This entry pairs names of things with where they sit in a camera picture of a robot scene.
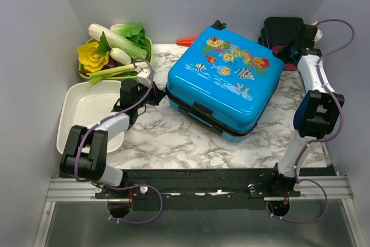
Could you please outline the blue fish print suitcase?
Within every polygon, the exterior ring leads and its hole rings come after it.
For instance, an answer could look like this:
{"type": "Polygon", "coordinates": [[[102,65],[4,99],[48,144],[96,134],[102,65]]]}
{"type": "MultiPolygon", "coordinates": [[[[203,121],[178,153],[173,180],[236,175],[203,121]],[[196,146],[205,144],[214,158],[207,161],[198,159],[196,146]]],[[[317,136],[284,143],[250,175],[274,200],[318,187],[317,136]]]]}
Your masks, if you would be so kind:
{"type": "Polygon", "coordinates": [[[215,21],[169,70],[170,106],[231,142],[245,139],[276,90],[284,62],[215,21]]]}

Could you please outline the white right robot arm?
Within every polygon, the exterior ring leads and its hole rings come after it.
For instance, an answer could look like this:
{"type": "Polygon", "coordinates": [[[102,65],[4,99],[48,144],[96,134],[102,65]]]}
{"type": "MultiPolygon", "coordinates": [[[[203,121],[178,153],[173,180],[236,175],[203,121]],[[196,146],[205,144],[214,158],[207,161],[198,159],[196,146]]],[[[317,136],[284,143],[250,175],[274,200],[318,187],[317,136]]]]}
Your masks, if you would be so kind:
{"type": "Polygon", "coordinates": [[[279,196],[298,183],[298,175],[315,144],[327,142],[340,119],[344,96],[335,93],[322,63],[322,53],[315,48],[317,25],[303,24],[293,40],[275,56],[294,64],[302,79],[305,96],[293,118],[293,139],[282,159],[274,167],[276,176],[266,181],[267,192],[279,196]]]}

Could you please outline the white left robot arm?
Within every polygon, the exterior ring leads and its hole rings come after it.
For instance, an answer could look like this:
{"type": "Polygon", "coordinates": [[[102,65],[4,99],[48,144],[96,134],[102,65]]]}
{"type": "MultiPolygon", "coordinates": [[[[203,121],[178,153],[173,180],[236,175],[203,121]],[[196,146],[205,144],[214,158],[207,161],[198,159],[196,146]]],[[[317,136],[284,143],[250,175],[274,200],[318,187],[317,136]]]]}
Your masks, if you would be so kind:
{"type": "Polygon", "coordinates": [[[128,183],[124,171],[107,163],[108,142],[129,130],[136,122],[138,109],[146,105],[157,106],[166,96],[154,81],[148,85],[134,79],[123,80],[120,96],[109,116],[92,125],[71,127],[60,161],[60,171],[77,181],[92,181],[108,185],[116,198],[124,197],[128,183]]]}

